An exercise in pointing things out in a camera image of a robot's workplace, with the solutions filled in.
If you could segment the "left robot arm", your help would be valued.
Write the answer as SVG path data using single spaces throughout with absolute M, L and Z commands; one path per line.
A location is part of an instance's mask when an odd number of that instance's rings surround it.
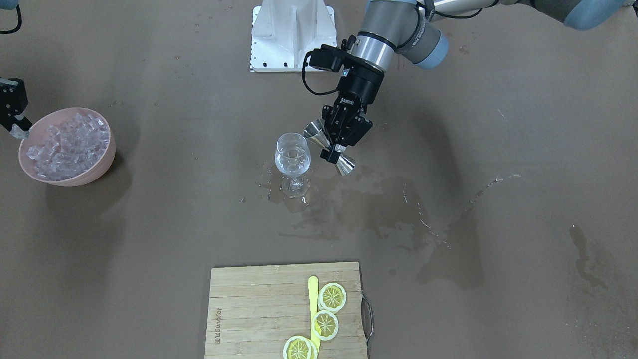
M 449 44 L 432 26 L 433 20 L 470 19 L 488 7 L 518 4 L 575 30 L 593 29 L 622 7 L 637 7 L 635 0 L 370 0 L 358 34 L 339 47 L 323 44 L 305 54 L 303 68 L 341 74 L 334 89 L 337 98 L 305 128 L 305 138 L 321 147 L 322 159 L 354 168 L 345 150 L 373 127 L 367 107 L 373 104 L 394 55 L 422 69 L 434 68 L 445 59 Z

